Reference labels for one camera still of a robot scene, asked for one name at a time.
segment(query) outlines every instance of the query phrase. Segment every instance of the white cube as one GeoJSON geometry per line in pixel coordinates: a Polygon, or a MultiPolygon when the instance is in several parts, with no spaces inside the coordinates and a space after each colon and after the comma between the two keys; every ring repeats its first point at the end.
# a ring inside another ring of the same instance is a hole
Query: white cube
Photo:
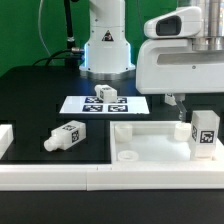
{"type": "Polygon", "coordinates": [[[95,86],[96,96],[101,99],[104,103],[115,103],[117,102],[117,90],[113,89],[108,85],[96,85],[95,86]]]}
{"type": "Polygon", "coordinates": [[[214,111],[194,111],[189,146],[192,158],[212,158],[220,118],[214,111]]]}

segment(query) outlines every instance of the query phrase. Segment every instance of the black tabletop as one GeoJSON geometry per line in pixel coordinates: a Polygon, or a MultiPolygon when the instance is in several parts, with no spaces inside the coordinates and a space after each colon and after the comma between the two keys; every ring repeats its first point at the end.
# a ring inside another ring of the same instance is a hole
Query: black tabletop
{"type": "Polygon", "coordinates": [[[108,164],[111,120],[150,120],[150,115],[59,114],[66,96],[95,96],[108,84],[119,96],[136,96],[135,79],[103,82],[81,78],[76,69],[18,67],[0,78],[0,120],[13,124],[15,141],[2,164],[108,164]],[[67,151],[47,152],[51,130],[71,121],[86,123],[87,138],[67,151]]]}
{"type": "MultiPolygon", "coordinates": [[[[94,86],[104,84],[118,95],[136,96],[135,80],[99,82],[79,77],[62,67],[17,67],[0,78],[0,123],[13,124],[15,141],[1,164],[110,163],[110,120],[177,120],[176,107],[164,104],[164,96],[146,96],[150,115],[61,116],[66,96],[93,96],[94,86]],[[50,131],[71,119],[88,124],[86,141],[66,152],[46,152],[43,142],[50,131]]],[[[212,109],[221,117],[223,142],[223,94],[186,96],[188,111],[212,109]]],[[[131,190],[104,192],[0,192],[0,223],[141,223],[222,224],[223,190],[131,190]]]]}

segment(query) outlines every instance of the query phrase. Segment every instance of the white foam block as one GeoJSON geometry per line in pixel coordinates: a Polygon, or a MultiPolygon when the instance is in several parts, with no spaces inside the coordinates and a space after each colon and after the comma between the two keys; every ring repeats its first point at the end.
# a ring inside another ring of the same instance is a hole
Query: white foam block
{"type": "Polygon", "coordinates": [[[0,125],[0,159],[13,141],[12,125],[0,125]]]}

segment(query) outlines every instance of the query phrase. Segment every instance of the green wall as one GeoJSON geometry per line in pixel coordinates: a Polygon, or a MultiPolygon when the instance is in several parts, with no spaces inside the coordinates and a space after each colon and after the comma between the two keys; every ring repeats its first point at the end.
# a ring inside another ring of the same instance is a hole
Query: green wall
{"type": "MultiPolygon", "coordinates": [[[[143,23],[172,11],[176,0],[139,0],[143,23]]],[[[0,1],[0,76],[12,67],[32,65],[46,57],[38,35],[39,0],[0,1]]],[[[89,38],[88,0],[71,3],[73,29],[77,45],[83,47],[89,38]]],[[[66,48],[63,0],[45,0],[42,33],[51,53],[66,48]]],[[[126,38],[132,45],[132,61],[136,63],[142,43],[136,0],[126,0],[126,38]]]]}

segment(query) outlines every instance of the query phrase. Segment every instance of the white robotic device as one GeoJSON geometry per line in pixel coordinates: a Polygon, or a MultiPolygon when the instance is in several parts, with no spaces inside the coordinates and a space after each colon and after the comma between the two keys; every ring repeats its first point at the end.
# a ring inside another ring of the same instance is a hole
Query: white robotic device
{"type": "Polygon", "coordinates": [[[90,0],[89,4],[90,39],[81,75],[101,80],[134,76],[131,48],[125,39],[125,1],[90,0]]]}
{"type": "Polygon", "coordinates": [[[149,20],[136,87],[142,94],[224,91],[224,0],[179,0],[149,20]]]}

